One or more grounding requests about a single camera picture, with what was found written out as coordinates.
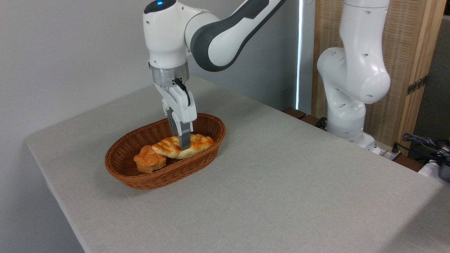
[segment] white wall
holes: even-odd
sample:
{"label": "white wall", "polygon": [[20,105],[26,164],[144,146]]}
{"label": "white wall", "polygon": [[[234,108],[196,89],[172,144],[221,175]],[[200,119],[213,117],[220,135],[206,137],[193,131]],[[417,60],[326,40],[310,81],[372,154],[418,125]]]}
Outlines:
{"label": "white wall", "polygon": [[[0,252],[82,252],[24,139],[151,84],[141,21],[149,2],[0,1]],[[183,1],[220,18],[241,2]],[[293,106],[297,5],[288,0],[226,71],[208,73],[190,59],[191,74]]]}

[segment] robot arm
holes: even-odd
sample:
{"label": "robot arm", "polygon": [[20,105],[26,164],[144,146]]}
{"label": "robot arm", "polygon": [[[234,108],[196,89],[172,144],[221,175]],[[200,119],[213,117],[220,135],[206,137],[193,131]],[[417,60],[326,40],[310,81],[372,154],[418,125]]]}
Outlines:
{"label": "robot arm", "polygon": [[190,145],[192,121],[197,110],[189,79],[188,55],[205,70],[216,72],[231,66],[247,41],[286,0],[246,0],[228,18],[176,0],[156,0],[144,11],[148,66],[163,99],[164,113],[181,149]]}
{"label": "robot arm", "polygon": [[365,104],[381,100],[391,84],[381,47],[389,0],[344,3],[339,29],[344,48],[325,50],[317,62],[328,103],[327,131],[371,150],[373,138],[363,134]]}

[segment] black cord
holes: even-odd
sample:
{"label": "black cord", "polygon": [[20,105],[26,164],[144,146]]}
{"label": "black cord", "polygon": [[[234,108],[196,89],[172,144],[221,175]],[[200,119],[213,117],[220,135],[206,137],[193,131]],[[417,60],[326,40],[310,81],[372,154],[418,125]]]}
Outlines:
{"label": "black cord", "polygon": [[408,142],[412,142],[412,143],[417,143],[418,145],[421,145],[422,147],[434,151],[436,153],[442,152],[442,153],[447,153],[450,154],[447,150],[440,148],[436,142],[433,142],[430,138],[426,138],[426,137],[420,137],[417,135],[413,135],[410,133],[404,133],[402,136],[402,140],[403,141],[408,141]]}
{"label": "black cord", "polygon": [[327,118],[325,118],[325,117],[322,117],[322,118],[320,118],[319,119],[319,121],[316,123],[316,127],[323,127],[323,128],[326,128],[327,127]]}
{"label": "black cord", "polygon": [[441,149],[437,150],[434,146],[432,146],[432,145],[430,145],[430,144],[417,143],[417,142],[413,142],[413,143],[415,143],[416,145],[414,145],[414,146],[411,147],[411,150],[412,150],[412,151],[415,151],[414,149],[415,149],[416,147],[425,147],[425,148],[427,148],[428,150],[434,151],[435,154],[437,154],[439,151],[441,151]]}
{"label": "black cord", "polygon": [[188,93],[188,89],[186,88],[186,85],[179,78],[176,78],[173,81],[186,93],[186,96],[188,97],[188,106],[191,106],[191,98],[189,97],[189,93]]}
{"label": "black cord", "polygon": [[413,154],[415,154],[415,155],[421,156],[421,157],[423,157],[423,158],[427,158],[427,159],[430,159],[430,160],[435,160],[435,161],[440,162],[440,163],[448,164],[448,162],[447,162],[447,160],[446,160],[445,158],[441,158],[441,157],[439,157],[439,156],[431,156],[431,155],[422,154],[422,153],[413,151],[413,150],[411,150],[411,149],[409,149],[409,148],[407,148],[407,147],[401,145],[401,144],[398,143],[398,142],[394,142],[394,144],[396,144],[396,145],[398,145],[398,146],[404,148],[405,150],[410,151],[411,153],[413,153]]}
{"label": "black cord", "polygon": [[422,158],[422,157],[416,158],[416,159],[414,159],[414,160],[415,160],[415,161],[425,160],[426,162],[425,162],[424,164],[429,164],[429,163],[436,163],[436,164],[439,164],[438,162],[436,162],[436,161],[434,161],[434,160],[430,160],[430,159],[428,159],[428,158]]}

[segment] braided bread roll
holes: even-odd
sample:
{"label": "braided bread roll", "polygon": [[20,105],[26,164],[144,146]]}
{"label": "braided bread roll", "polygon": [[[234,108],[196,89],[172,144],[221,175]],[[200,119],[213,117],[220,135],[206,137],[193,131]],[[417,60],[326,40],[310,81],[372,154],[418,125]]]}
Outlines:
{"label": "braided bread roll", "polygon": [[167,158],[163,155],[157,154],[152,146],[147,145],[141,148],[141,151],[133,160],[136,162],[138,170],[144,173],[151,173],[164,167]]}
{"label": "braided bread roll", "polygon": [[167,156],[169,158],[184,159],[191,157],[205,149],[211,147],[214,144],[214,140],[209,136],[203,136],[201,134],[191,134],[191,144],[188,149],[181,151],[180,140],[178,136],[172,136],[165,138],[162,141],[152,146],[152,149],[160,155]]}

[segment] oval basket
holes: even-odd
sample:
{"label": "oval basket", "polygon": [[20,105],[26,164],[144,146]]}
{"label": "oval basket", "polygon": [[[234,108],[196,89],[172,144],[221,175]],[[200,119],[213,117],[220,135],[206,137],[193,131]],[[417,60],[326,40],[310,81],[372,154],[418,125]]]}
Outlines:
{"label": "oval basket", "polygon": [[217,156],[225,137],[225,125],[216,116],[198,113],[193,121],[193,134],[202,134],[215,140],[208,149],[186,159],[167,158],[167,165],[152,173],[138,171],[133,157],[145,145],[153,145],[172,132],[167,118],[135,129],[117,140],[107,151],[105,166],[108,172],[126,185],[140,190],[163,187],[206,167]]}

